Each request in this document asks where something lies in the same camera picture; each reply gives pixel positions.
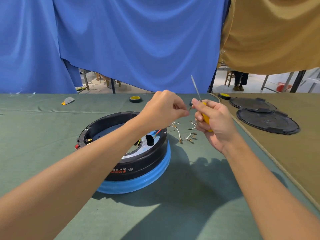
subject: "blue rim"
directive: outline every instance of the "blue rim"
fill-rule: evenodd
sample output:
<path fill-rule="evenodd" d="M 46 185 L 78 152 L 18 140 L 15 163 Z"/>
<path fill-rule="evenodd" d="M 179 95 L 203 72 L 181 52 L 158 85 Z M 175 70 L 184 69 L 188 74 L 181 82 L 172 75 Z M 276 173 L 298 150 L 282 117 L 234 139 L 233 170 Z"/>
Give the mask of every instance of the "blue rim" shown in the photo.
<path fill-rule="evenodd" d="M 98 192 L 104 194 L 118 195 L 131 193 L 140 190 L 161 177 L 161 175 L 167 169 L 171 159 L 170 144 L 168 141 L 167 153 L 161 163 L 156 166 L 153 170 L 142 175 L 140 177 L 126 180 L 126 181 L 103 181 L 101 186 L 97 189 Z"/>

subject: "fingernail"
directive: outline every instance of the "fingernail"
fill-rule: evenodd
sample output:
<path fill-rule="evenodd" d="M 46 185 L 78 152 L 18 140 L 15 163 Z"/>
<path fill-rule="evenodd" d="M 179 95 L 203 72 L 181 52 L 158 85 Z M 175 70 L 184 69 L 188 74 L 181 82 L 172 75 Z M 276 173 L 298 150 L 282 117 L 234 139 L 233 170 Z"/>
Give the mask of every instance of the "fingernail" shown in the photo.
<path fill-rule="evenodd" d="M 199 100 L 197 100 L 196 98 L 192 99 L 192 104 L 193 105 L 197 105 L 199 103 Z"/>

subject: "oval hole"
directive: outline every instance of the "oval hole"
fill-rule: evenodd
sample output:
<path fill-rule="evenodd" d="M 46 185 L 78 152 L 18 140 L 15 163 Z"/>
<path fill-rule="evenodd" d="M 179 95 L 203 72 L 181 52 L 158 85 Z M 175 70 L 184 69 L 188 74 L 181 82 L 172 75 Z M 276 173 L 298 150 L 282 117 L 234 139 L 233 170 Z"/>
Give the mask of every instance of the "oval hole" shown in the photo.
<path fill-rule="evenodd" d="M 153 146 L 155 144 L 155 140 L 152 135 L 146 135 L 146 144 L 148 146 Z"/>

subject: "screwdriver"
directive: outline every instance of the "screwdriver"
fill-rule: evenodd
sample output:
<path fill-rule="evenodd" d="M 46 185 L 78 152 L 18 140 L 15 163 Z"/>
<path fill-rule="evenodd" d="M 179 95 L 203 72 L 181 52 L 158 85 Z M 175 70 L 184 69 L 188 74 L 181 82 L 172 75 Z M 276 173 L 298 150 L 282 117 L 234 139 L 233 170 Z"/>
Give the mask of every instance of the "screwdriver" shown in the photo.
<path fill-rule="evenodd" d="M 197 85 L 196 85 L 196 83 L 195 83 L 195 81 L 194 81 L 194 79 L 193 79 L 193 76 L 192 76 L 192 75 L 191 75 L 191 79 L 192 79 L 192 82 L 193 82 L 194 88 L 195 88 L 195 90 L 197 91 L 197 94 L 198 94 L 198 96 L 199 96 L 199 100 L 200 100 L 200 102 L 207 106 L 207 103 L 202 102 L 202 99 L 201 99 L 201 97 L 200 97 L 200 94 L 199 94 L 199 91 L 198 91 Z M 203 120 L 204 120 L 208 125 L 210 125 L 210 124 L 209 124 L 209 117 L 208 117 L 207 115 L 203 114 L 203 113 L 202 113 L 202 116 L 203 116 Z"/>

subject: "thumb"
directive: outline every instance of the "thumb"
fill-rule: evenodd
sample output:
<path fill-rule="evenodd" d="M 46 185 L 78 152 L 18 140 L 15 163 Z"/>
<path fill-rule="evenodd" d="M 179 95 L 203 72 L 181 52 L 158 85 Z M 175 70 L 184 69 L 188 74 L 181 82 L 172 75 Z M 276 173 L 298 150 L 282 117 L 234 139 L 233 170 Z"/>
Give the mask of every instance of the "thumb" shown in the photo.
<path fill-rule="evenodd" d="M 192 100 L 192 104 L 194 105 L 196 110 L 198 110 L 202 114 L 207 115 L 209 118 L 213 118 L 216 115 L 216 110 L 204 105 L 195 98 Z"/>
<path fill-rule="evenodd" d="M 186 117 L 186 116 L 189 116 L 190 113 L 186 110 L 183 110 L 183 109 L 174 109 L 174 116 L 175 116 L 175 119 L 179 119 L 179 118 L 182 118 L 182 117 Z"/>

